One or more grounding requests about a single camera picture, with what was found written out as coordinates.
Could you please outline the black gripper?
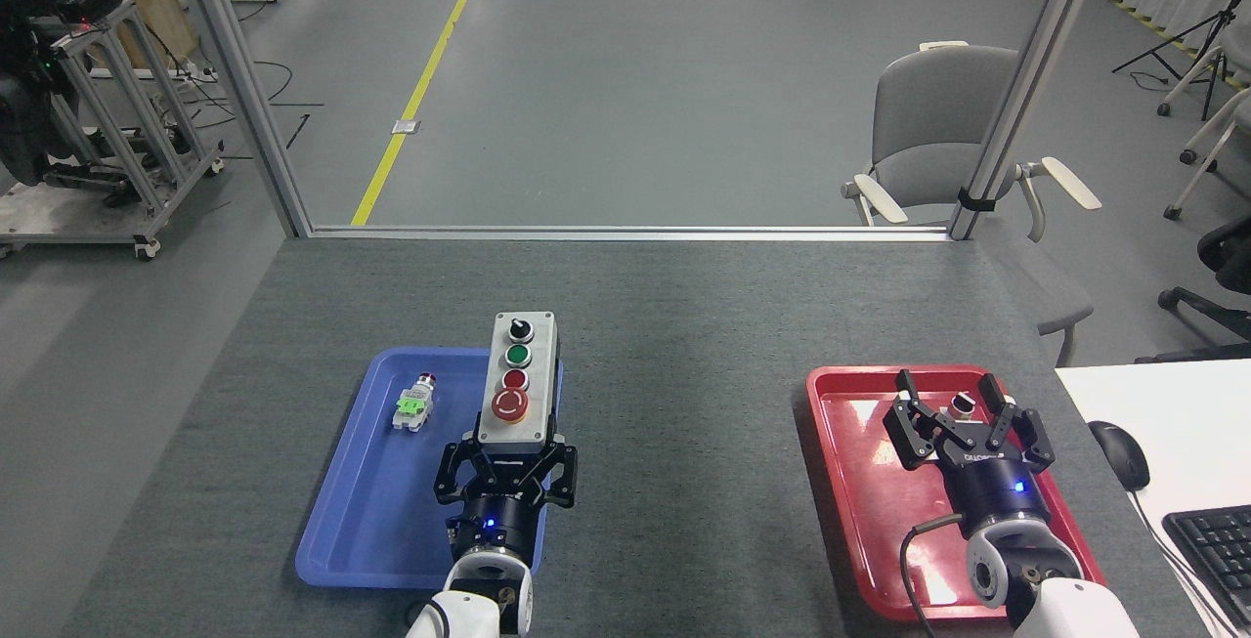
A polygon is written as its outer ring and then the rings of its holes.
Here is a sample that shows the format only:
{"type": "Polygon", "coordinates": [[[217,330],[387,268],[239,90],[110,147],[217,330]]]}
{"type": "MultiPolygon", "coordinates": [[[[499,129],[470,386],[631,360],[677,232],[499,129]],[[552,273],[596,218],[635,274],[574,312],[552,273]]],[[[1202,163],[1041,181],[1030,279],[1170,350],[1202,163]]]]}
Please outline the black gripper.
{"type": "Polygon", "coordinates": [[[462,505],[460,513],[447,520],[452,557],[457,560],[477,550],[505,550],[534,567],[540,509],[545,504],[575,505],[577,475],[578,452],[563,435],[545,442],[528,475],[519,470],[495,475],[495,464],[477,435],[447,444],[434,494],[442,505],[462,505]],[[462,484],[465,464],[473,474],[462,484]]]}
{"type": "Polygon", "coordinates": [[[937,465],[958,522],[961,535],[973,535],[987,524],[1020,515],[1048,523],[1050,505],[1035,475],[1055,463],[1050,437],[1037,409],[1020,407],[988,372],[978,392],[991,420],[985,447],[966,452],[953,443],[940,447],[943,435],[955,435],[955,420],[929,409],[917,392],[912,372],[894,375],[894,403],[882,424],[894,455],[906,470],[916,470],[937,448],[937,465]]]}

